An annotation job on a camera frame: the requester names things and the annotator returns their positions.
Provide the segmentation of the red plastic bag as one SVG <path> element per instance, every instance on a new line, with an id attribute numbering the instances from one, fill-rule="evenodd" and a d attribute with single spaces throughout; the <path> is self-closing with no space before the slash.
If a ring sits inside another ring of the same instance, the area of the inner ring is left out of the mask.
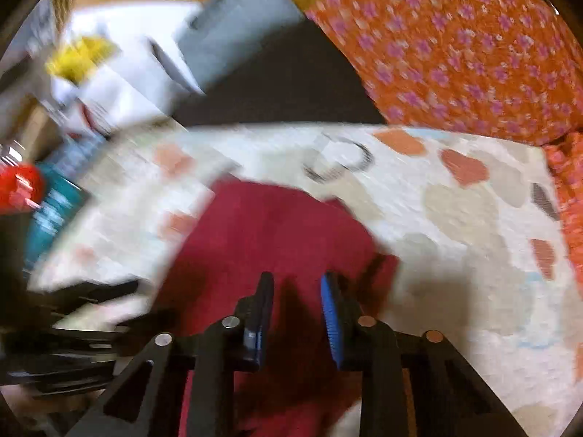
<path id="1" fill-rule="evenodd" d="M 46 191 L 42 173 L 34 165 L 1 165 L 0 211 L 2 215 L 39 208 Z"/>

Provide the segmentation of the white quilt with hearts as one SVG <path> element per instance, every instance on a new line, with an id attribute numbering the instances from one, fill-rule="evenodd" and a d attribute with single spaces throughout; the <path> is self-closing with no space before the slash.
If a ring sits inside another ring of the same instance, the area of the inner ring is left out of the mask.
<path id="1" fill-rule="evenodd" d="M 441 330 L 530 436 L 558 436 L 582 402 L 582 300 L 543 150 L 438 130 L 276 124 L 129 130 L 80 178 L 86 206 L 32 289 L 130 275 L 143 293 L 65 327 L 145 313 L 222 176 L 338 200 L 398 256 L 383 320 Z"/>

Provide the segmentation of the orange floral cloth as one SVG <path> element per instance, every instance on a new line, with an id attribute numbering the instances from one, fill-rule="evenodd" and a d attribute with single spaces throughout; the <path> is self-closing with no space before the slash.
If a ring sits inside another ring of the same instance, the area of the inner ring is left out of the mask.
<path id="1" fill-rule="evenodd" d="M 544 0 L 319 0 L 307 13 L 390 124 L 540 146 L 582 266 L 582 48 Z"/>

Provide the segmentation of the yellow plastic bag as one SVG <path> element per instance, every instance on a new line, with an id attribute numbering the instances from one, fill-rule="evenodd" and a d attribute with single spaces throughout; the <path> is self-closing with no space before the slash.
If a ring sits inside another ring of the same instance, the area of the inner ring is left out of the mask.
<path id="1" fill-rule="evenodd" d="M 46 73 L 79 85 L 117 52 L 115 43 L 102 36 L 81 36 L 60 46 L 46 61 Z"/>

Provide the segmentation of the black mattress cushion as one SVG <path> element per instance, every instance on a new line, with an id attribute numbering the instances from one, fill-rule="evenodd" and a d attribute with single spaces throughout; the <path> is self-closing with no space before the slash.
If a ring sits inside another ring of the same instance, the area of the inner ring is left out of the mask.
<path id="1" fill-rule="evenodd" d="M 202 95 L 187 97 L 172 117 L 186 127 L 386 122 L 353 65 L 310 20 L 271 40 Z"/>

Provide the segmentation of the white paper bag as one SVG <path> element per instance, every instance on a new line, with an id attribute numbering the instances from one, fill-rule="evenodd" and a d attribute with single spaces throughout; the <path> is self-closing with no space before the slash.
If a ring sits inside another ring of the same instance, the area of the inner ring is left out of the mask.
<path id="1" fill-rule="evenodd" d="M 52 93 L 63 104 L 60 124 L 73 134 L 111 135 L 132 125 L 169 117 L 188 95 L 201 93 L 178 47 L 178 36 L 201 3 L 136 0 L 75 10 L 63 43 L 97 36 L 113 54 L 74 84 L 51 78 Z"/>

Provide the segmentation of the teal box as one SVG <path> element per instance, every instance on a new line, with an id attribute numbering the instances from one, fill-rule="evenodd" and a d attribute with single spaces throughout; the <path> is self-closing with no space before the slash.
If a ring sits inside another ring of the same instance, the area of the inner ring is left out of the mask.
<path id="1" fill-rule="evenodd" d="M 24 273 L 30 275 L 87 202 L 90 194 L 79 185 L 108 139 L 101 134 L 67 138 L 36 166 L 46 181 L 46 193 L 32 216 L 26 241 Z"/>

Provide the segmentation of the grey storage bag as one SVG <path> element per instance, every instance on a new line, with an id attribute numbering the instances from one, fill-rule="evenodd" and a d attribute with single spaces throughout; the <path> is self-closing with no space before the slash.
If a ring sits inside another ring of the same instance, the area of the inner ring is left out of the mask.
<path id="1" fill-rule="evenodd" d="M 208 0 L 177 46 L 204 91 L 303 19 L 293 0 Z"/>

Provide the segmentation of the dark red small garment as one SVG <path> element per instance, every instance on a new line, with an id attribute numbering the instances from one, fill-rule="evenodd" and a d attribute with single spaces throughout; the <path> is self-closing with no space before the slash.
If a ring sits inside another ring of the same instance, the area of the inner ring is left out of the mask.
<path id="1" fill-rule="evenodd" d="M 235 377 L 241 436 L 324 436 L 361 393 L 332 358 L 320 301 L 328 272 L 371 316 L 390 290 L 398 258 L 381 253 L 337 200 L 297 189 L 229 180 L 197 219 L 155 299 L 192 335 L 252 294 L 262 273 L 275 279 L 274 310 L 260 370 Z"/>

